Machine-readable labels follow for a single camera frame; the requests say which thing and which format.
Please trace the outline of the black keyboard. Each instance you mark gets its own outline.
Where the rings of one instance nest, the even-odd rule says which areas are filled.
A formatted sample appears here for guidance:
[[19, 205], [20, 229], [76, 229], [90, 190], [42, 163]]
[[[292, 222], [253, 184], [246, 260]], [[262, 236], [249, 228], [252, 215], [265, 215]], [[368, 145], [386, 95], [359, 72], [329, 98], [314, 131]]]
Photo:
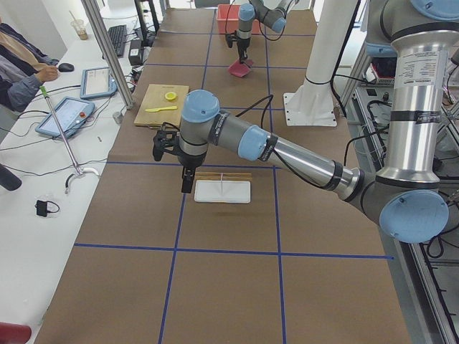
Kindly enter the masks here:
[[117, 25], [108, 29], [108, 36], [112, 42], [117, 57], [122, 57], [126, 46], [127, 26]]

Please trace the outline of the teach pendant far side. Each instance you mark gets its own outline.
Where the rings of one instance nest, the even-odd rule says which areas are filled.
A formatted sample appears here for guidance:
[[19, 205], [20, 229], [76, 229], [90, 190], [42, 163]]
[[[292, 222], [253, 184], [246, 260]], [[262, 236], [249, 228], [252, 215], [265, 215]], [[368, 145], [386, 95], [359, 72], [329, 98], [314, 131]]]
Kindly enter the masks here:
[[82, 71], [80, 98], [91, 100], [109, 97], [117, 91], [115, 79], [108, 67], [84, 69]]

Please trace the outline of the pink plastic bin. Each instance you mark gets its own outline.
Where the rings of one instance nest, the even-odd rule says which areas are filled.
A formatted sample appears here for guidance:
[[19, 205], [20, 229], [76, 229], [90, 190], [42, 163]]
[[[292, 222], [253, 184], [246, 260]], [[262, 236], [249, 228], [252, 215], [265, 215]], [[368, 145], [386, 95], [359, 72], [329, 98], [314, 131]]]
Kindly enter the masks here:
[[254, 6], [220, 4], [217, 7], [217, 28], [220, 34], [230, 34], [238, 29], [261, 34], [260, 23], [256, 19]]

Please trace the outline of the red cylinder object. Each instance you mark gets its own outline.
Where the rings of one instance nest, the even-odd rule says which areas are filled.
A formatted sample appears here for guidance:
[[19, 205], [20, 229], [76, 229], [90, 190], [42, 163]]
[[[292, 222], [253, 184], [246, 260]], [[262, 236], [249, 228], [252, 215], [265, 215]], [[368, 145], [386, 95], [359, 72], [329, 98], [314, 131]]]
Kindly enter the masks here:
[[32, 335], [32, 329], [27, 325], [1, 322], [0, 341], [1, 344], [25, 344]]

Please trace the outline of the wooden cutting board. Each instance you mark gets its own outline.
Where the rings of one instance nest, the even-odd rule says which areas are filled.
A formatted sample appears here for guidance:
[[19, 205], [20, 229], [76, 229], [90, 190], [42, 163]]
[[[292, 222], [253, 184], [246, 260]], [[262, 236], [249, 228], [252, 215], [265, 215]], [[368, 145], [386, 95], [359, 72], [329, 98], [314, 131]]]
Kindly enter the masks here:
[[189, 93], [186, 85], [150, 84], [134, 120], [135, 126], [159, 128], [164, 122], [177, 127]]

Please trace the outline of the metal grabber stick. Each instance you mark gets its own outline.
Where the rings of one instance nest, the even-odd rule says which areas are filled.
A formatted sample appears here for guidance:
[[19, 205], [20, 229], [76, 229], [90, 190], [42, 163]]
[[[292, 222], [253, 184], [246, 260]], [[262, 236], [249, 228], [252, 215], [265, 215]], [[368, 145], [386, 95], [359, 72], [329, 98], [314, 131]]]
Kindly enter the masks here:
[[48, 104], [49, 110], [50, 110], [50, 112], [52, 114], [53, 119], [55, 120], [55, 123], [56, 123], [57, 129], [58, 129], [58, 131], [60, 133], [61, 139], [63, 140], [63, 143], [65, 144], [65, 147], [67, 149], [69, 157], [70, 157], [70, 159], [72, 161], [73, 168], [75, 169], [75, 172], [70, 174], [67, 177], [67, 180], [65, 181], [65, 194], [68, 194], [70, 192], [70, 183], [71, 183], [71, 180], [72, 180], [73, 177], [79, 178], [80, 176], [83, 176], [85, 173], [93, 173], [97, 177], [100, 177], [100, 172], [96, 168], [93, 168], [93, 167], [82, 167], [77, 162], [76, 157], [75, 157], [74, 153], [72, 152], [70, 144], [69, 144], [69, 142], [68, 142], [68, 140], [67, 140], [67, 138], [65, 136], [65, 132], [62, 129], [62, 126], [61, 126], [61, 124], [59, 122], [59, 119], [57, 117], [57, 113], [55, 112], [55, 110], [54, 110], [54, 108], [52, 106], [51, 100], [49, 98], [49, 95], [48, 95], [45, 87], [44, 86], [40, 86], [39, 89], [42, 92], [42, 95], [43, 95], [44, 99], [46, 100], [46, 102]]

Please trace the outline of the white rectangular tray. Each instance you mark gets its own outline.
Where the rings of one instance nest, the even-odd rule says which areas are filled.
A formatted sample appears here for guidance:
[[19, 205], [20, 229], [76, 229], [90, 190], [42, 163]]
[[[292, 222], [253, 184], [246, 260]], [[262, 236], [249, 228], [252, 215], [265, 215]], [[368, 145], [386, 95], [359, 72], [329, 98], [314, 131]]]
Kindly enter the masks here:
[[248, 204], [251, 201], [251, 184], [249, 181], [198, 180], [194, 200], [200, 203]]

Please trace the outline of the yellow plastic knife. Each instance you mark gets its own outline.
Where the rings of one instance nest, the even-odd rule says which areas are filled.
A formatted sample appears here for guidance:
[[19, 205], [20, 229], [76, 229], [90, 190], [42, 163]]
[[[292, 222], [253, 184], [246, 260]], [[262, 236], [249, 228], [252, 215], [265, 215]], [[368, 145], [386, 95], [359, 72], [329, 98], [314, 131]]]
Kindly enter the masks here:
[[161, 111], [174, 111], [174, 110], [178, 110], [178, 106], [172, 105], [172, 106], [166, 106], [166, 107], [155, 107], [155, 108], [145, 109], [147, 113], [158, 113]]

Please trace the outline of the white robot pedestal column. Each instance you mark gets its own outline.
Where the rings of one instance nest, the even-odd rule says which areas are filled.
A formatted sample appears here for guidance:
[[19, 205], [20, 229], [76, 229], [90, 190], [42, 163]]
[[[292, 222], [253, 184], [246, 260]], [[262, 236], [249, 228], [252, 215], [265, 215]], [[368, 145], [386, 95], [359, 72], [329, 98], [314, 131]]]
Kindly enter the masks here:
[[304, 82], [296, 92], [283, 95], [288, 126], [336, 126], [332, 78], [359, 7], [357, 0], [324, 2]]

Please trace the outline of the black computer mouse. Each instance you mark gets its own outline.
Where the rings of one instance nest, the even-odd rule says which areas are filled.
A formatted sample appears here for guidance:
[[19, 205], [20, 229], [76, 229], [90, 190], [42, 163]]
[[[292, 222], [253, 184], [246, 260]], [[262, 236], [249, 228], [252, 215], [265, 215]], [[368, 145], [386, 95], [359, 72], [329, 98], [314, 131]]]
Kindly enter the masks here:
[[58, 70], [60, 72], [73, 72], [75, 70], [75, 67], [73, 64], [70, 63], [61, 63], [58, 66]]

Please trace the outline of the black power adapter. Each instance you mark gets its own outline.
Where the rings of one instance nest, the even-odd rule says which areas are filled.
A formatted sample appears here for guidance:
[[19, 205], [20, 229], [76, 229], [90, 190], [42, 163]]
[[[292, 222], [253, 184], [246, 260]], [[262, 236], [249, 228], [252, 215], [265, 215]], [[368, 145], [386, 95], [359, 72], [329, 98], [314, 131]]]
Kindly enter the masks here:
[[128, 60], [131, 66], [140, 66], [143, 64], [143, 44], [140, 39], [130, 41]]

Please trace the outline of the plastic drink cup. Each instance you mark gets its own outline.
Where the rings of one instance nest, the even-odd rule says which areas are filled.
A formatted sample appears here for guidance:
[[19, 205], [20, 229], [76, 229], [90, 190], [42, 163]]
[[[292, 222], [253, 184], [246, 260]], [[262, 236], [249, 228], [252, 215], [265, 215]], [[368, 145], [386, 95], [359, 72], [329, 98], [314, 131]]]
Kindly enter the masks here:
[[87, 35], [84, 21], [82, 19], [77, 19], [71, 11], [69, 11], [69, 13], [72, 17], [72, 21], [70, 22], [70, 25], [75, 30], [75, 33], [78, 35], [80, 40], [87, 40], [88, 35]]

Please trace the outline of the teach pendant near board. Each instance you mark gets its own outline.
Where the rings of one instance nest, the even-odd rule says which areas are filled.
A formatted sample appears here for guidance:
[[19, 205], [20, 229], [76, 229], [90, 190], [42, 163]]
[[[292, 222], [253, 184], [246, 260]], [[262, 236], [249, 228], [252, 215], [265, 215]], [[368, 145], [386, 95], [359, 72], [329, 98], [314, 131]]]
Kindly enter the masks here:
[[[55, 107], [59, 123], [66, 138], [74, 135], [92, 115], [95, 104], [79, 98], [65, 97]], [[42, 135], [60, 137], [60, 131], [51, 113], [41, 121], [35, 131]]]

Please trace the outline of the yellow lemon slices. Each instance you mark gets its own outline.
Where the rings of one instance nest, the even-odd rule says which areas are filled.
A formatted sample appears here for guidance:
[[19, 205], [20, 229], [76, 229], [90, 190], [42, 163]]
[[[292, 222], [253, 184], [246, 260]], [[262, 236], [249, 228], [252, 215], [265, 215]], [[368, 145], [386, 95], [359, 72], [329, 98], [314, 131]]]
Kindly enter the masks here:
[[174, 101], [177, 98], [177, 94], [175, 92], [167, 92], [164, 98], [168, 101]]

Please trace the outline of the pink cleaning cloth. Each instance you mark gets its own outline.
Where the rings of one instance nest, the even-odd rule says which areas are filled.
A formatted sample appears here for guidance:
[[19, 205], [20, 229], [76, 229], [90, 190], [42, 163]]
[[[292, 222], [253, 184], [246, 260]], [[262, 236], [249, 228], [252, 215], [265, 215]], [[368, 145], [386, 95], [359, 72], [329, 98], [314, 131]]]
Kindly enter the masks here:
[[252, 66], [253, 61], [251, 59], [242, 62], [237, 59], [228, 67], [228, 72], [236, 77], [244, 77], [250, 73]]

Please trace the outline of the seated person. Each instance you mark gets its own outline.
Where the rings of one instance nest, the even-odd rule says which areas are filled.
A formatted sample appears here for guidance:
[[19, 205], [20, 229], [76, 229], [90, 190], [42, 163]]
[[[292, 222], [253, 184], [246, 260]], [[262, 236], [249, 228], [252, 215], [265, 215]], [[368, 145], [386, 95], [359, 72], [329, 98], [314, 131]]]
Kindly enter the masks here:
[[58, 78], [58, 63], [2, 22], [1, 105], [24, 111], [45, 82]]

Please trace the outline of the aluminium frame post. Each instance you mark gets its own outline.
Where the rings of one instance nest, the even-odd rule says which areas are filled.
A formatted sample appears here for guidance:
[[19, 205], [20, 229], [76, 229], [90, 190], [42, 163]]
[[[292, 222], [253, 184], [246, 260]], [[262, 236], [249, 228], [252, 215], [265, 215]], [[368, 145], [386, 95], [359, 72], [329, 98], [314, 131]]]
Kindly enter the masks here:
[[129, 90], [128, 84], [124, 77], [120, 62], [115, 53], [113, 44], [108, 36], [108, 31], [105, 27], [103, 18], [100, 15], [99, 7], [96, 0], [81, 0], [82, 6], [85, 10], [87, 18], [89, 19], [90, 26], [93, 29], [96, 41], [99, 45], [101, 52], [108, 63], [112, 76], [118, 86], [118, 90], [123, 99], [127, 110], [130, 110], [133, 105], [133, 96]]

